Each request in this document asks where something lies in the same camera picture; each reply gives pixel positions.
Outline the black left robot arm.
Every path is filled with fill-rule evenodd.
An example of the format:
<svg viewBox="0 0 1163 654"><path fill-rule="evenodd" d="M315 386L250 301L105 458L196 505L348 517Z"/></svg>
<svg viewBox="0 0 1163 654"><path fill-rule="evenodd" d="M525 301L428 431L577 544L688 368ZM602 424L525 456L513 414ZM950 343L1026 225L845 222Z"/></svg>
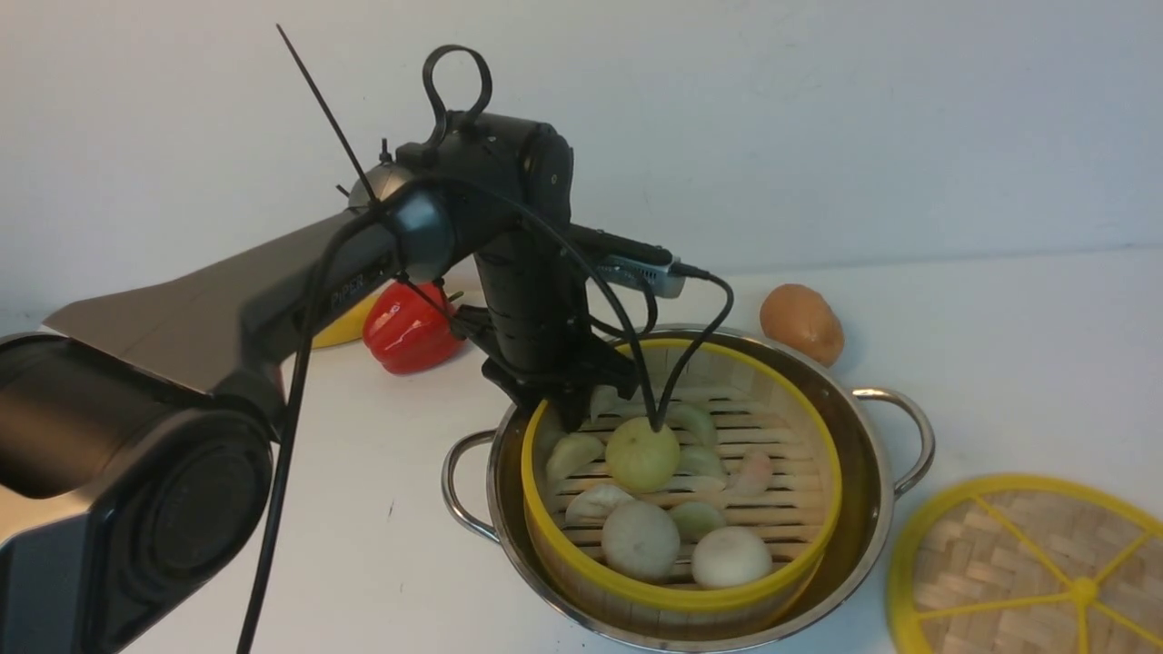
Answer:
<svg viewBox="0 0 1163 654"><path fill-rule="evenodd" d="M454 112L352 207L5 337L3 652L122 651L265 524L254 633L304 397L302 376L283 392L281 364L391 278L473 257L483 374L518 404L576 417L594 388L635 391L632 358L590 324L571 173L551 125Z"/></svg>

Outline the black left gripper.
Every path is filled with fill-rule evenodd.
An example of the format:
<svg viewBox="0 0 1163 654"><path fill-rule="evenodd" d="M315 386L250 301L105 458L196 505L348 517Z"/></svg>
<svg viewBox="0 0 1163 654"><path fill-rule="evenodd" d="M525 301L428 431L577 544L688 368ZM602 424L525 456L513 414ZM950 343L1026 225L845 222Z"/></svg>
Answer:
<svg viewBox="0 0 1163 654"><path fill-rule="evenodd" d="M521 408L548 401L562 431L573 433L588 420L599 388L629 397L638 389L635 361L582 324L512 334L487 310L462 305L454 311L452 334L486 353L481 376Z"/></svg>

